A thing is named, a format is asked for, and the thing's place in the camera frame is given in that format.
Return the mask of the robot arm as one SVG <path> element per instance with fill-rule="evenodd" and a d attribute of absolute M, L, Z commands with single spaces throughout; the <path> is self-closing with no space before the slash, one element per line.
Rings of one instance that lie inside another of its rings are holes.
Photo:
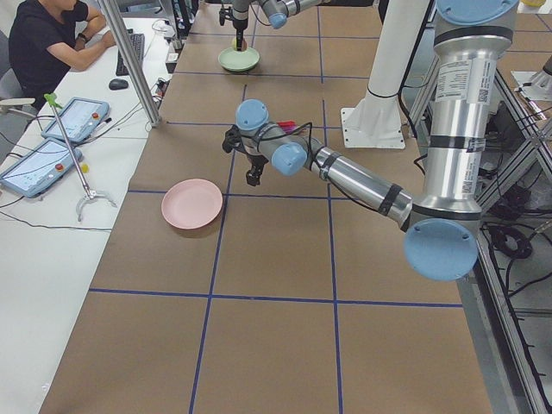
<path fill-rule="evenodd" d="M 391 107 L 400 96 L 429 15 L 438 59 L 422 193 L 414 197 L 311 136 L 285 132 L 265 104 L 243 101 L 223 149 L 245 154 L 246 178 L 258 185 L 265 165 L 285 176 L 308 169 L 351 200 L 395 221 L 405 257 L 426 278 L 466 276 L 478 256 L 481 216 L 474 198 L 498 60 L 510 47 L 514 1 L 391 1 L 383 20 L 366 96 L 342 114 L 345 145 L 396 147 Z"/>
<path fill-rule="evenodd" d="M 243 52 L 247 49 L 244 32 L 248 27 L 248 11 L 254 1 L 235 0 L 231 2 L 229 8 L 229 19 L 232 21 L 235 29 L 235 50 Z M 298 15 L 299 13 L 312 7 L 323 4 L 322 0 L 265 0 L 256 1 L 264 13 L 270 26 L 275 29 L 282 28 L 289 17 Z"/>

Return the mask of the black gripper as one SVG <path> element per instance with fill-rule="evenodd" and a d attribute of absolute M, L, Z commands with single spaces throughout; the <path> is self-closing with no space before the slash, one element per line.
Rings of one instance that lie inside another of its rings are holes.
<path fill-rule="evenodd" d="M 263 155 L 247 155 L 247 159 L 251 164 L 251 168 L 246 172 L 246 181 L 250 186 L 260 185 L 260 178 L 264 169 L 264 165 L 267 163 L 267 158 Z"/>
<path fill-rule="evenodd" d="M 233 16 L 233 27 L 236 30 L 235 35 L 235 50 L 237 52 L 242 52 L 244 48 L 244 37 L 243 31 L 248 28 L 248 18 L 236 17 Z"/>

